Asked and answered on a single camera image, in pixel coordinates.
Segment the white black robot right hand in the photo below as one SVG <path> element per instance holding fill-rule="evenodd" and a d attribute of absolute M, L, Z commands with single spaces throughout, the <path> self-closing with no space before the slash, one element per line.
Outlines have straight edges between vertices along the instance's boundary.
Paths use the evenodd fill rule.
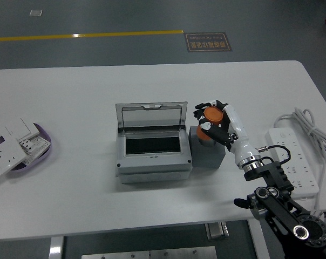
<path fill-rule="evenodd" d="M 234 107 L 212 100 L 195 106 L 197 136 L 203 145 L 220 143 L 235 155 L 235 164 L 245 172 L 262 166 L 259 152 L 249 143 L 248 134 Z"/>

